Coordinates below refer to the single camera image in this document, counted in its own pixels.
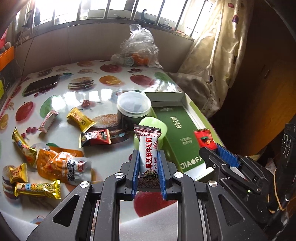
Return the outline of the white pink candy packet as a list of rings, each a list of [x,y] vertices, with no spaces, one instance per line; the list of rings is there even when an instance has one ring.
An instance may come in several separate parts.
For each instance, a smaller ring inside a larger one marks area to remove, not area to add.
[[[55,118],[58,116],[59,112],[55,111],[55,110],[51,110],[46,117],[44,118],[43,122],[41,123],[41,125],[38,128],[39,132],[42,133],[47,133],[50,126],[52,125],[53,121],[55,120]]]

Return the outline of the clear plastic bag with snacks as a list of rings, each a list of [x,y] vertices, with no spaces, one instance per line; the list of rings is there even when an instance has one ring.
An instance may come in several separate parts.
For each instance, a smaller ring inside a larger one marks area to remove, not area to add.
[[[120,50],[111,56],[111,61],[121,66],[148,66],[163,69],[159,63],[159,49],[152,33],[139,24],[129,26],[130,37],[120,45]]]

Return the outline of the green white gift box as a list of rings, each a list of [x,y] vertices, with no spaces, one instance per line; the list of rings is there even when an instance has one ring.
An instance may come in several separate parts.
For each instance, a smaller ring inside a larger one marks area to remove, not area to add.
[[[146,95],[152,103],[151,116],[168,128],[160,146],[166,159],[193,180],[205,182],[212,178],[214,169],[207,168],[200,157],[194,132],[209,129],[214,142],[223,143],[203,113],[185,93],[147,92]]]

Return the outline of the white red nougat candy bar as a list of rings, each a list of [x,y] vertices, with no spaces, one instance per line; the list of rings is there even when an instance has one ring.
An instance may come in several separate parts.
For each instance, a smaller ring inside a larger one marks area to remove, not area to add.
[[[158,174],[158,138],[146,137],[144,134],[139,138],[139,190],[159,189]]]

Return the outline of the small gold candy packet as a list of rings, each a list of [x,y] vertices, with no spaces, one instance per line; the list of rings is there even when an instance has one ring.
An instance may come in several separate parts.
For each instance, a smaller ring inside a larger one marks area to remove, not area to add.
[[[28,172],[26,163],[22,163],[20,166],[15,168],[10,167],[9,170],[11,184],[17,182],[28,183]]]

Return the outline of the small red candy packet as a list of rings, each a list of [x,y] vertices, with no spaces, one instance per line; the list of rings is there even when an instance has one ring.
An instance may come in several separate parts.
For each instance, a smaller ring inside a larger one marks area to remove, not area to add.
[[[194,135],[197,139],[197,142],[202,147],[207,147],[210,150],[217,149],[217,145],[213,140],[211,131],[209,129],[201,129],[201,130],[195,130]]]

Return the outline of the black smartphone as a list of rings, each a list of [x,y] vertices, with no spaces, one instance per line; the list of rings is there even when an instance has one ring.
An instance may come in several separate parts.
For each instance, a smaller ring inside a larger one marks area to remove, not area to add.
[[[54,75],[30,83],[23,92],[23,97],[35,94],[37,92],[40,92],[41,90],[46,90],[57,86],[60,77],[61,75]]]

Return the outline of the clear lidded dark jar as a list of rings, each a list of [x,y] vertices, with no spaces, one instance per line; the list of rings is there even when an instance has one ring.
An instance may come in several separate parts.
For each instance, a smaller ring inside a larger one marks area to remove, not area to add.
[[[117,98],[117,117],[119,126],[132,131],[134,125],[147,117],[150,112],[151,100],[142,92],[127,91]]]

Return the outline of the fruit print tablecloth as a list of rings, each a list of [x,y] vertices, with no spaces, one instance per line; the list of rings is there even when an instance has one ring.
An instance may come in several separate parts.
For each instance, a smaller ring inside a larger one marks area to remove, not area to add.
[[[1,216],[27,240],[74,189],[91,189],[139,150],[120,202],[121,240],[176,240],[177,202],[159,191],[157,151],[193,180],[213,173],[196,130],[210,123],[159,68],[82,61],[18,78],[1,109]]]

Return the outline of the orange konjac snack pouch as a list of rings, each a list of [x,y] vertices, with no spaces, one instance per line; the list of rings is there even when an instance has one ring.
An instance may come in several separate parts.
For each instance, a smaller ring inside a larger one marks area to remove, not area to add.
[[[36,167],[39,175],[48,180],[77,186],[91,181],[91,161],[80,150],[36,144]]]

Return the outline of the beige patterned curtain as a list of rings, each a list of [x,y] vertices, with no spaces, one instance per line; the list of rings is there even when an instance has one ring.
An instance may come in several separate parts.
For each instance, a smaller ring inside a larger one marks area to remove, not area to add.
[[[176,73],[168,73],[205,117],[221,109],[241,66],[253,1],[215,1]]]

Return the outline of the black red candy packet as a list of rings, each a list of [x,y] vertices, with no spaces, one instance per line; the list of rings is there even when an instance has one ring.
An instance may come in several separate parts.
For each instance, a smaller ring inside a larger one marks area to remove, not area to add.
[[[81,133],[79,137],[79,148],[110,144],[111,137],[108,129]]]

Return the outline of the yellow orange snack bar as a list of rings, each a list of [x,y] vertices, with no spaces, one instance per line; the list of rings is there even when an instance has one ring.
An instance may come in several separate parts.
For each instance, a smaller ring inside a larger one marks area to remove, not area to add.
[[[19,134],[17,127],[14,128],[12,139],[15,144],[18,146],[20,151],[25,156],[27,163],[32,167],[36,168],[36,160],[37,160],[37,150],[31,148],[23,137]]]

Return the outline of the yellow candy packet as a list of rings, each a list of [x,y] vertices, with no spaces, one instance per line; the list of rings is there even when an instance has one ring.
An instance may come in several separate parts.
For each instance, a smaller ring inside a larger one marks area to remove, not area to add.
[[[87,117],[78,108],[71,109],[66,118],[73,120],[77,125],[79,125],[79,128],[83,133],[87,132],[91,127],[97,124],[96,121]]]

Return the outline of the gold rice snack bar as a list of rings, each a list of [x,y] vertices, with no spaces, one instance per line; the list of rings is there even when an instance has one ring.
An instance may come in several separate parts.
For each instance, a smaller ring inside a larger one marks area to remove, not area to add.
[[[61,199],[61,181],[55,180],[51,183],[17,183],[15,185],[14,195],[31,195],[31,196],[45,196]]]

